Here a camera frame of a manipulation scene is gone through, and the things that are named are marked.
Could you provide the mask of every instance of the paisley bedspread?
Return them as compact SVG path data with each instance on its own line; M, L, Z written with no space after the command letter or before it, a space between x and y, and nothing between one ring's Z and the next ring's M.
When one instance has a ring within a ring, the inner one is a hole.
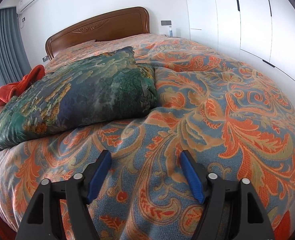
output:
M144 118L98 123L1 151L0 216L17 230L42 179L68 179L108 149L112 168L89 206L101 239L190 239L203 207L178 163L187 149L225 179L249 178L276 228L295 199L289 100L246 63L156 34L76 45L46 71L126 46L134 48L137 63L155 67L158 106ZM73 239L66 203L61 206Z

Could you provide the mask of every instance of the wall socket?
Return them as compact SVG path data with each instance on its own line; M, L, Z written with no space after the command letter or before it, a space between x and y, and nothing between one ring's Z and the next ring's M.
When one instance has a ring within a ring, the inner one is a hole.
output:
M42 59L43 59L43 62L45 62L45 61L49 60L49 56L45 56L45 57L42 58Z

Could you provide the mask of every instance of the green patterned pillow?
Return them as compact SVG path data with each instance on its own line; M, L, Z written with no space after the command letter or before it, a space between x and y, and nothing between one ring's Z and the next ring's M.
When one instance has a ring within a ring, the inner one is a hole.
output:
M47 74L0 114L0 150L102 121L143 117L156 107L154 69L132 47L72 62Z

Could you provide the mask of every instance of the red towel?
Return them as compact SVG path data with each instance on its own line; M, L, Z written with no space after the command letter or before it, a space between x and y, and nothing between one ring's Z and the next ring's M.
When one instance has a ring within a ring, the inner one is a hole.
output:
M0 106L5 106L13 96L21 95L34 82L40 80L45 75L43 65L37 65L31 72L23 77L19 82L11 83L0 87Z

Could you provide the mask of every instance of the orange cloth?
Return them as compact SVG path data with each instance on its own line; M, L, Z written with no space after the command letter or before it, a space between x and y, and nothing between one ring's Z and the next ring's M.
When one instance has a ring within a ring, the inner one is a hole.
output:
M13 96L21 95L34 82L40 80L45 75L43 65L37 65L31 72L23 77L19 82L7 84L0 87L0 106L5 106Z
M288 240L291 235L291 216L287 211L277 228L274 230L276 240Z

